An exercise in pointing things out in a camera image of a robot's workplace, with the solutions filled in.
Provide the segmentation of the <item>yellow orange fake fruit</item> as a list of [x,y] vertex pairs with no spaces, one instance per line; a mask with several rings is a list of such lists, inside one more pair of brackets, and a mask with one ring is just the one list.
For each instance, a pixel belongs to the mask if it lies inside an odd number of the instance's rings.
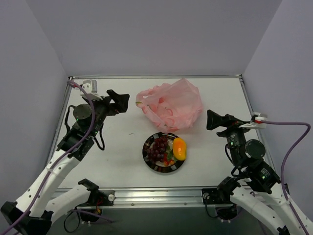
[[173,140],[173,155],[179,161],[186,159],[186,143],[181,138],[175,138]]

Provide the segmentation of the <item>pink plastic bag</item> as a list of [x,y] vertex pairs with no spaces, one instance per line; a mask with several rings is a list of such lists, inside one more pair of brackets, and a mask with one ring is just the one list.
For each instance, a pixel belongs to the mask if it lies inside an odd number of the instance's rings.
[[187,79],[164,83],[139,92],[135,104],[155,128],[163,133],[193,127],[203,112],[198,87]]

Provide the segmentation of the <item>dark red grape bunch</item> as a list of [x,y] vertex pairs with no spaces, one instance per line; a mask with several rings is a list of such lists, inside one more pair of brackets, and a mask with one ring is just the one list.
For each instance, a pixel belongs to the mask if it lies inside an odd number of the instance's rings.
[[168,147],[168,139],[165,137],[160,137],[154,140],[152,146],[147,149],[148,159],[155,163],[165,161],[165,154]]

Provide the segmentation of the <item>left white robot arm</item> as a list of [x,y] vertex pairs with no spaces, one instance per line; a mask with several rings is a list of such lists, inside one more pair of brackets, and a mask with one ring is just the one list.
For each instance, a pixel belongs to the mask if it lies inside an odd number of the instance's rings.
[[5,202],[0,211],[9,228],[22,235],[45,235],[52,224],[64,213],[80,204],[94,205],[102,196],[99,187],[83,179],[68,192],[52,199],[52,195],[66,176],[77,167],[94,145],[108,116],[124,113],[128,109],[129,94],[107,90],[107,96],[83,92],[84,104],[75,106],[76,121],[57,145],[57,149],[44,170],[14,202]]

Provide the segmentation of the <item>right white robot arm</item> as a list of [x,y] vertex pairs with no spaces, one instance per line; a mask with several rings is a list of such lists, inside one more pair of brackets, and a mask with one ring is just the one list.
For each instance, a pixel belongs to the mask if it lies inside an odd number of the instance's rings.
[[[246,140],[252,129],[270,125],[302,125],[307,129],[287,151],[280,174],[264,161],[266,148],[259,140]],[[286,190],[284,169],[288,156],[308,134],[305,122],[268,121],[267,116],[254,113],[249,121],[232,115],[221,116],[207,111],[207,130],[223,127],[217,136],[226,138],[225,152],[233,164],[231,175],[217,186],[218,200],[241,207],[259,220],[275,235],[311,235],[313,222],[301,211]]]

